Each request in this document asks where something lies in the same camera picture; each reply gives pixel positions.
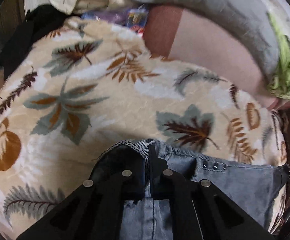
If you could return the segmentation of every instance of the metal bolt head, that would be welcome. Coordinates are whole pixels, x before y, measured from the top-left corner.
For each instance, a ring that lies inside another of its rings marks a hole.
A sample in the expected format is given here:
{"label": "metal bolt head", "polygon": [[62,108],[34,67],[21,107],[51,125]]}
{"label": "metal bolt head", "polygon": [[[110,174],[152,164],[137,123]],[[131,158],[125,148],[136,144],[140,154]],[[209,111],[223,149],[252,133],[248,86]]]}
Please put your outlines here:
{"label": "metal bolt head", "polygon": [[170,169],[166,169],[166,170],[163,171],[163,174],[164,174],[165,176],[171,176],[171,175],[173,175],[173,171],[170,170]]}
{"label": "metal bolt head", "polygon": [[203,180],[201,181],[201,185],[202,185],[203,187],[209,187],[209,186],[211,185],[211,182],[210,182],[208,179],[203,179]]}
{"label": "metal bolt head", "polygon": [[87,179],[83,182],[84,187],[91,187],[93,185],[94,185],[94,181],[92,181],[91,179]]}
{"label": "metal bolt head", "polygon": [[129,177],[129,176],[132,175],[132,172],[131,172],[130,170],[124,170],[124,171],[122,172],[122,175],[123,175],[124,177]]}

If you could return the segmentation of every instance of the fern leaf print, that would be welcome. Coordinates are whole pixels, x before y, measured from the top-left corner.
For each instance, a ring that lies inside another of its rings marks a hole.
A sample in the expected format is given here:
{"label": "fern leaf print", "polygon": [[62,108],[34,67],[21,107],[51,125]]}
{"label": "fern leaf print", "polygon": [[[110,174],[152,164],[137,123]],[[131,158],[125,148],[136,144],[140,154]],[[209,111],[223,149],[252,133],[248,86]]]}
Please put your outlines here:
{"label": "fern leaf print", "polygon": [[16,97],[20,96],[22,91],[25,91],[27,88],[32,86],[32,83],[35,82],[36,76],[37,72],[32,71],[23,77],[23,80],[21,81],[21,84],[18,86],[18,88],[11,92],[8,98],[0,104],[0,116],[8,107],[11,107],[11,103],[15,100]]}
{"label": "fern leaf print", "polygon": [[225,114],[223,116],[229,121],[226,132],[227,144],[230,147],[230,152],[234,154],[234,159],[240,163],[251,164],[258,149],[251,147],[247,134],[244,133],[241,118],[229,120]]}
{"label": "fern leaf print", "polygon": [[39,191],[28,184],[25,188],[12,187],[4,200],[4,215],[8,221],[12,213],[27,214],[29,218],[38,220],[64,199],[65,195],[61,189],[54,195],[51,190],[46,191],[42,186]]}
{"label": "fern leaf print", "polygon": [[235,107],[237,109],[240,109],[238,102],[237,102],[238,87],[235,86],[234,84],[232,84],[230,89],[229,89],[229,93],[230,93],[230,97],[232,98],[232,102],[234,103]]}
{"label": "fern leaf print", "polygon": [[112,80],[118,77],[118,82],[120,83],[124,78],[127,81],[132,80],[133,83],[136,83],[137,80],[144,82],[145,77],[156,77],[160,74],[152,73],[151,71],[146,71],[146,69],[140,65],[139,62],[135,60],[127,60],[128,63],[125,63],[126,60],[119,58],[115,60],[111,66],[107,68],[109,72],[106,76],[113,74]]}
{"label": "fern leaf print", "polygon": [[69,31],[70,29],[61,27],[59,29],[53,30],[49,32],[47,35],[45,35],[45,38],[55,38],[56,36],[61,36],[62,33]]}
{"label": "fern leaf print", "polygon": [[174,87],[175,90],[180,93],[182,96],[185,96],[184,89],[186,87],[186,84],[189,82],[194,82],[198,80],[204,80],[211,83],[218,83],[220,81],[227,82],[225,79],[221,79],[219,76],[217,76],[214,73],[206,72],[202,70],[194,70],[191,68],[186,69],[183,71],[175,80]]}

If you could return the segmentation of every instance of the black bracket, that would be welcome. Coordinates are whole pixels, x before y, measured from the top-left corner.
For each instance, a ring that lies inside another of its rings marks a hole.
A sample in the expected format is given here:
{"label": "black bracket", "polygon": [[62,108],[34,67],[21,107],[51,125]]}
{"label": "black bracket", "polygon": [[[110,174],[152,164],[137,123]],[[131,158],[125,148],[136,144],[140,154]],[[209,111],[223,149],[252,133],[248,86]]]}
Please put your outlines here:
{"label": "black bracket", "polygon": [[[117,240],[125,200],[145,194],[144,160],[94,183],[87,180],[17,240]],[[264,228],[207,179],[186,180],[149,147],[154,200],[170,201],[173,240],[273,240]]]}

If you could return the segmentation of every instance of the fleece blanket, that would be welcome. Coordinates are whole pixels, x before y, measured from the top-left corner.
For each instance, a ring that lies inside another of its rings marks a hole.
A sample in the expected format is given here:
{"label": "fleece blanket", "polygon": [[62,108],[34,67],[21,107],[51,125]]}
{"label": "fleece blanket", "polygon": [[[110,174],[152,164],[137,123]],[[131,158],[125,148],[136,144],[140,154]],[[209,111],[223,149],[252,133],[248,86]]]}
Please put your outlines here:
{"label": "fleece blanket", "polygon": [[151,55],[125,27],[73,17],[33,45],[0,91],[2,235],[16,239],[60,203],[111,145],[144,138],[247,164],[286,162],[277,113],[229,80]]}

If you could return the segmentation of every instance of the denim fabric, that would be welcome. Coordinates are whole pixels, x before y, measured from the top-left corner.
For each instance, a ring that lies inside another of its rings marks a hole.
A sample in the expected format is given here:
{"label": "denim fabric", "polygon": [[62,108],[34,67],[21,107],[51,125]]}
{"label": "denim fabric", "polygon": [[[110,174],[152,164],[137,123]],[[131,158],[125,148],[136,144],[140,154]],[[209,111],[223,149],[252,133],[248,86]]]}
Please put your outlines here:
{"label": "denim fabric", "polygon": [[[167,161],[168,168],[192,181],[209,179],[268,229],[273,201],[288,179],[281,167],[255,166],[216,159],[148,139],[138,142],[122,141],[112,146],[95,165],[90,179],[94,182],[105,180],[111,174],[124,170],[126,163],[139,155],[145,159],[145,172],[148,175],[149,145],[155,145],[157,156]],[[146,186],[144,200],[126,201],[120,239],[173,239],[169,201],[151,199],[149,185]]]}

